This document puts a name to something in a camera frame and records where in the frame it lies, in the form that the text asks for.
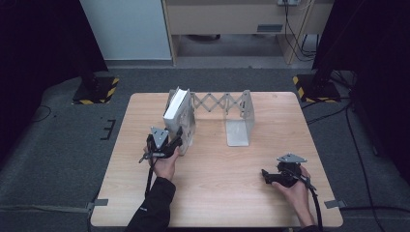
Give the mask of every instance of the wall outlet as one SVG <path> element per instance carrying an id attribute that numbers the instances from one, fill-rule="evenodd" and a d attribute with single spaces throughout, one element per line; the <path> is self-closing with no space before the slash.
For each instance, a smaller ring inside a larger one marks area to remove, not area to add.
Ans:
<path id="1" fill-rule="evenodd" d="M 301 3 L 301 0 L 278 0 L 279 6 L 284 6 L 287 4 L 288 6 L 298 6 Z"/>

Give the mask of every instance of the forearm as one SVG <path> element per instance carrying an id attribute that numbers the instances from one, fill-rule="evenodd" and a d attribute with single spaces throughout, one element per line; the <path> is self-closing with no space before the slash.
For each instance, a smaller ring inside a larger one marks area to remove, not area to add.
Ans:
<path id="1" fill-rule="evenodd" d="M 170 181 L 157 177 L 150 193 L 132 217 L 126 232 L 165 231 L 169 224 L 169 206 L 174 197 L 175 189 Z"/>
<path id="2" fill-rule="evenodd" d="M 296 215 L 298 216 L 302 228 L 314 225 L 313 215 L 308 209 L 296 209 Z"/>

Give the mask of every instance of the wooden table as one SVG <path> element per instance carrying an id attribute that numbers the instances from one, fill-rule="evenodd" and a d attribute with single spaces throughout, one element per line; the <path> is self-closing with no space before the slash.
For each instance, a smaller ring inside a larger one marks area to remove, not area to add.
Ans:
<path id="1" fill-rule="evenodd" d="M 150 127 L 163 127 L 167 97 L 167 93 L 132 95 L 98 197 L 108 199 L 108 204 L 95 208 L 94 226 L 127 226 L 142 203 L 149 165 L 138 161 Z M 317 188 L 324 226 L 341 226 L 339 209 L 324 205 L 335 198 L 296 96 L 251 92 L 251 97 L 255 124 L 248 147 L 226 145 L 221 112 L 196 110 L 193 144 L 176 163 L 177 191 L 169 226 L 299 226 L 284 197 L 261 175 L 262 168 L 277 172 L 276 158 L 289 152 L 307 159 L 303 166 Z"/>

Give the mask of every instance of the yellow and black striped tape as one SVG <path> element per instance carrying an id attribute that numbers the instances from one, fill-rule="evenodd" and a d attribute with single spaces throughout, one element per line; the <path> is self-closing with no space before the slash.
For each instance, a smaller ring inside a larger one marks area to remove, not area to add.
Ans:
<path id="1" fill-rule="evenodd" d="M 299 98 L 302 102 L 337 102 L 335 99 L 330 98 L 309 98 L 305 95 L 304 88 L 302 87 L 298 76 L 293 76 L 293 83 L 296 86 L 296 90 L 298 91 Z"/>
<path id="2" fill-rule="evenodd" d="M 115 92 L 115 89 L 117 88 L 117 83 L 120 80 L 120 78 L 114 78 L 112 80 L 112 84 L 108 92 L 106 93 L 106 97 L 104 99 L 100 100 L 79 100 L 79 101 L 73 101 L 74 104 L 93 104 L 93 103 L 108 103 L 111 100 L 112 95 Z"/>

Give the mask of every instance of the cable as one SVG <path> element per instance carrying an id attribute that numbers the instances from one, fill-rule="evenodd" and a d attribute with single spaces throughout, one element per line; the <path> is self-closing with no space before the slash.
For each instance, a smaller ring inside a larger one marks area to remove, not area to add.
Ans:
<path id="1" fill-rule="evenodd" d="M 377 223 L 377 225 L 379 226 L 380 230 L 383 231 L 383 232 L 385 232 L 383 226 L 381 225 L 381 223 L 380 223 L 380 221 L 379 221 L 379 218 L 377 217 L 376 211 L 375 211 L 375 209 L 374 209 L 373 198 L 371 197 L 370 187 L 369 187 L 369 185 L 368 185 L 368 179 L 367 179 L 367 174 L 366 174 L 366 170 L 365 170 L 365 165 L 364 165 L 364 163 L 363 163 L 362 155 L 361 155 L 361 153 L 360 153 L 360 151 L 359 151 L 359 147 L 358 147 L 358 144 L 357 144 L 357 142 L 356 142 L 356 138 L 355 138 L 355 135 L 354 135 L 354 133 L 353 133 L 352 127 L 351 127 L 351 125 L 350 125 L 349 114 L 348 114 L 348 108 L 349 108 L 350 104 L 351 104 L 351 102 L 347 105 L 347 107 L 345 107 L 345 116 L 346 116 L 347 126 L 348 126 L 348 128 L 349 128 L 350 135 L 352 136 L 353 143 L 354 143 L 354 145 L 355 145 L 355 149 L 356 149 L 356 152 L 357 152 L 357 154 L 358 154 L 358 158 L 359 158 L 359 161 L 360 161 L 360 165 L 361 165 L 361 168 L 362 168 L 362 171 L 363 171 L 363 175 L 364 175 L 364 178 L 365 178 L 367 196 L 368 196 L 368 201 L 369 201 L 369 203 L 370 203 L 370 209 L 371 209 L 371 211 L 373 212 L 374 219 L 376 220 L 376 223 Z"/>
<path id="2" fill-rule="evenodd" d="M 15 205 L 15 206 L 0 206 L 0 211 L 46 211 L 59 213 L 76 213 L 86 214 L 88 209 L 63 206 L 47 206 L 47 205 Z"/>
<path id="3" fill-rule="evenodd" d="M 97 199 L 97 197 L 99 196 L 99 194 L 100 194 L 100 190 L 98 190 L 98 191 L 96 192 L 96 194 L 94 194 L 94 197 L 93 197 L 93 199 L 92 199 L 92 201 L 91 201 L 93 204 L 96 202 L 96 199 Z M 91 215 L 93 214 L 93 211 L 94 211 L 94 208 L 89 211 L 88 217 L 87 217 L 87 231 L 88 231 L 88 232 L 91 232 Z"/>
<path id="4" fill-rule="evenodd" d="M 352 103 L 352 102 L 348 103 L 346 106 L 344 106 L 342 109 L 336 111 L 335 113 L 331 113 L 331 114 L 328 114 L 328 115 L 321 116 L 321 117 L 319 117 L 319 118 L 315 118 L 315 119 L 309 120 L 309 121 L 307 121 L 307 124 L 310 125 L 310 124 L 316 123 L 316 122 L 318 122 L 318 121 L 320 121 L 320 120 L 323 120 L 323 119 L 325 119 L 325 118 L 329 118 L 329 117 L 331 117 L 331 116 L 337 115 L 338 113 L 340 113 L 340 112 L 342 112 L 343 110 L 345 110 L 346 108 L 348 108 L 351 103 Z"/>
<path id="5" fill-rule="evenodd" d="M 305 106 L 301 107 L 301 109 L 308 108 L 309 106 L 312 106 L 312 105 L 317 104 L 317 103 L 319 103 L 319 101 L 315 101 L 315 102 L 313 102 L 313 103 L 310 103 L 310 104 L 308 104 L 308 105 L 305 105 Z"/>
<path id="6" fill-rule="evenodd" d="M 316 50 L 317 50 L 317 47 L 319 46 L 319 35 L 316 35 L 316 36 L 317 36 L 317 38 L 316 38 Z M 308 38 L 308 35 L 305 35 L 305 36 L 304 36 L 304 39 L 302 40 L 301 50 L 302 50 L 303 52 L 313 53 L 313 54 L 315 55 L 315 54 L 316 54 L 316 51 L 315 51 L 315 50 L 314 50 L 314 51 L 306 51 L 306 50 L 304 50 L 304 46 L 305 46 L 305 42 L 306 42 L 307 38 Z"/>
<path id="7" fill-rule="evenodd" d="M 153 174 L 154 174 L 154 167 L 157 161 L 158 159 L 154 161 L 154 158 L 152 156 L 150 157 L 150 170 L 148 171 L 147 187 L 145 188 L 145 197 L 147 197 L 148 194 L 150 193 L 151 183 L 152 183 Z"/>
<path id="8" fill-rule="evenodd" d="M 314 192 L 313 188 L 308 188 L 310 190 L 311 196 L 313 197 L 314 207 L 316 208 L 317 214 L 317 227 L 319 231 L 323 231 L 322 213 L 320 212 L 319 200 L 317 199 L 317 194 Z"/>
<path id="9" fill-rule="evenodd" d="M 48 118 L 48 116 L 50 116 L 50 114 L 51 114 L 51 108 L 50 108 L 50 107 L 48 107 L 48 106 L 46 106 L 46 105 L 40 105 L 39 108 L 40 108 L 40 107 L 44 107 L 44 108 L 48 109 L 48 113 L 47 113 L 47 115 L 45 115 L 45 117 L 43 117 L 42 119 L 32 120 L 32 121 L 31 121 L 32 123 L 39 123 L 39 122 L 41 122 L 42 120 Z"/>
<path id="10" fill-rule="evenodd" d="M 391 211 L 401 211 L 404 213 L 410 214 L 410 210 L 403 209 L 403 208 L 398 208 L 398 207 L 392 207 L 392 206 L 374 206 L 373 208 L 375 210 L 391 210 Z M 340 208 L 341 211 L 359 211 L 359 210 L 371 210 L 370 206 L 360 206 L 360 207 L 344 207 Z"/>
<path id="11" fill-rule="evenodd" d="M 352 85 L 352 86 L 355 86 L 358 75 L 357 75 L 354 71 L 350 71 L 350 73 L 353 74 L 353 76 L 352 76 L 352 84 L 351 84 L 351 85 Z"/>
<path id="12" fill-rule="evenodd" d="M 348 89 L 349 91 L 352 90 L 353 85 L 350 84 L 349 82 L 347 82 L 347 80 L 344 78 L 344 76 L 341 74 L 340 71 L 332 71 L 332 73 L 334 73 L 335 75 L 337 75 L 337 77 L 340 79 L 335 79 L 333 77 L 331 77 L 331 80 L 334 82 L 337 82 L 338 84 L 344 86 L 346 89 Z"/>
<path id="13" fill-rule="evenodd" d="M 295 47 L 294 47 L 294 46 L 290 43 L 290 41 L 288 40 L 288 38 L 287 38 L 287 27 L 289 27 L 290 31 L 292 32 L 292 35 L 293 35 L 293 37 L 295 38 L 295 41 L 296 41 L 296 46 L 301 50 L 302 54 L 303 54 L 305 57 L 308 57 L 308 58 L 310 58 L 310 57 L 313 56 L 313 55 L 310 55 L 310 54 L 308 54 L 308 55 L 304 54 L 304 51 L 301 49 L 301 47 L 300 47 L 300 45 L 299 45 L 299 42 L 298 42 L 298 39 L 296 38 L 296 35 L 295 35 L 295 33 L 293 32 L 292 27 L 290 26 L 290 23 L 289 23 L 289 19 L 288 19 L 288 15 L 289 15 L 289 5 L 288 5 L 288 2 L 287 2 L 286 0 L 284 0 L 283 3 L 284 3 L 284 10 L 285 10 L 284 37 L 285 37 L 287 43 L 288 43 L 289 46 L 292 48 L 293 53 L 295 54 L 295 56 L 296 56 L 296 58 L 297 58 L 298 60 L 303 61 L 303 62 L 308 62 L 308 61 L 314 60 L 314 58 L 308 59 L 308 60 L 303 60 L 303 59 L 301 59 L 301 58 L 298 56 L 298 54 L 297 54 L 297 52 L 296 52 L 296 50 L 295 50 Z M 305 15 L 305 18 L 304 18 L 303 23 L 305 23 L 305 20 L 306 20 L 306 19 L 307 19 L 307 15 Z"/>
<path id="14" fill-rule="evenodd" d="M 317 52 L 317 50 L 319 49 L 319 40 L 320 40 L 320 35 L 317 34 L 317 35 L 316 35 L 316 52 Z"/>

